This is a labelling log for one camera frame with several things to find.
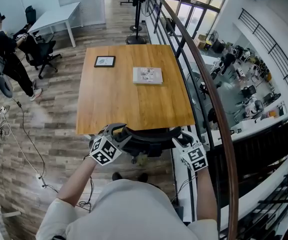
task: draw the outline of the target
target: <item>person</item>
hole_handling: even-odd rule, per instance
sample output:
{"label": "person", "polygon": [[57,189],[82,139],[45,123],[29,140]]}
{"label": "person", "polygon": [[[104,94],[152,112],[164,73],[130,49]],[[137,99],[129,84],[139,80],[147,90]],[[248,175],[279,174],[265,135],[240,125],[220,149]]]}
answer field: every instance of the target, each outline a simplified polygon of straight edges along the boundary
{"label": "person", "polygon": [[240,60],[243,61],[243,62],[246,62],[246,60],[249,59],[250,57],[250,49],[247,48],[247,50],[244,51],[243,55],[241,56]]}
{"label": "person", "polygon": [[217,202],[207,168],[197,172],[197,221],[186,226],[159,188],[114,173],[91,212],[77,218],[74,207],[97,162],[86,157],[49,206],[37,240],[218,240]]}
{"label": "person", "polygon": [[[4,19],[5,16],[0,13],[0,29]],[[0,31],[0,56],[4,60],[2,73],[17,81],[23,91],[29,96],[29,99],[33,101],[41,95],[42,89],[35,89],[36,82],[32,82],[29,79],[23,64],[14,53],[15,48],[24,41],[25,36],[22,36],[20,40],[15,42],[7,37],[3,31]]]}
{"label": "person", "polygon": [[222,76],[224,75],[224,73],[226,72],[226,70],[227,70],[227,68],[230,66],[230,64],[231,64],[231,63],[234,64],[235,61],[236,61],[236,57],[235,57],[233,54],[228,53],[228,54],[225,56],[225,59],[224,59],[224,65],[225,65],[225,66],[224,66],[224,69],[223,69],[223,71],[222,71],[222,73],[221,73]]}
{"label": "person", "polygon": [[[213,128],[214,124],[218,123],[216,112],[215,112],[215,109],[213,107],[208,111],[207,119],[208,119],[210,128]],[[203,128],[206,128],[206,122],[205,121],[203,121]]]}
{"label": "person", "polygon": [[213,80],[217,77],[217,74],[224,67],[224,59],[225,57],[220,57],[214,61],[213,66],[210,69],[210,76]]}

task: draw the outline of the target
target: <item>white shirt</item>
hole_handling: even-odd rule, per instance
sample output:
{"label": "white shirt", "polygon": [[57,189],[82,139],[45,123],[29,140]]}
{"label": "white shirt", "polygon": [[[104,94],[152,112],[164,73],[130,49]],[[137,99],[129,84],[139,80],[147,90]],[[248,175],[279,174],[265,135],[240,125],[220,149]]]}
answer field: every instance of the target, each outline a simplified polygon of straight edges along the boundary
{"label": "white shirt", "polygon": [[49,206],[37,240],[218,240],[217,223],[206,219],[188,226],[160,189],[119,179],[108,184],[87,216],[60,199]]}

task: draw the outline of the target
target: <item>black shirt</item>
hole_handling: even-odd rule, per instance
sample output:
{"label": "black shirt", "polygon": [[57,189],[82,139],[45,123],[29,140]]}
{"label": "black shirt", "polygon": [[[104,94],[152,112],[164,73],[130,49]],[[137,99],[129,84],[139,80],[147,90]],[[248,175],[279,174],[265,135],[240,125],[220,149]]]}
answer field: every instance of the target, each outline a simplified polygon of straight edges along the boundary
{"label": "black shirt", "polygon": [[16,42],[9,38],[3,31],[0,31],[0,55],[5,60],[4,72],[14,68],[20,63],[18,57],[14,54]]}
{"label": "black shirt", "polygon": [[10,39],[3,31],[0,31],[0,55],[6,60],[12,59],[16,48],[16,42]]}
{"label": "black shirt", "polygon": [[225,65],[230,65],[236,60],[236,57],[232,55],[231,53],[228,53],[224,59],[224,64]]}

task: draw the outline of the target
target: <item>white box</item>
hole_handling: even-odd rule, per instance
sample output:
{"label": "white box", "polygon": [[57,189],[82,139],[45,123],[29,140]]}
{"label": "white box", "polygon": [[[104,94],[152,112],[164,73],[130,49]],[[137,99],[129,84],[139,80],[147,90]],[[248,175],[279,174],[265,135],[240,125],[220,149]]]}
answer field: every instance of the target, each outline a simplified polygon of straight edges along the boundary
{"label": "white box", "polygon": [[162,70],[159,67],[133,67],[133,83],[161,85]]}

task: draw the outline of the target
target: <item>cardboard box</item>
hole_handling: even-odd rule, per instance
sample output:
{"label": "cardboard box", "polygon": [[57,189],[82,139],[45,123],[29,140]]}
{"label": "cardboard box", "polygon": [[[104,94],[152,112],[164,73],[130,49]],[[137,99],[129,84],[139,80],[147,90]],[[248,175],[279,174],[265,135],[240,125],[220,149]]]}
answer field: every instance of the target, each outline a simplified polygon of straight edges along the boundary
{"label": "cardboard box", "polygon": [[198,39],[199,39],[200,41],[205,41],[206,38],[207,38],[207,36],[206,36],[205,34],[200,34],[200,35],[198,36]]}
{"label": "cardboard box", "polygon": [[200,41],[199,44],[197,45],[197,48],[202,50],[205,48],[205,45],[206,45],[205,41]]}
{"label": "cardboard box", "polygon": [[206,44],[206,36],[204,34],[200,34],[198,37],[195,37],[194,42],[199,49],[203,49]]}

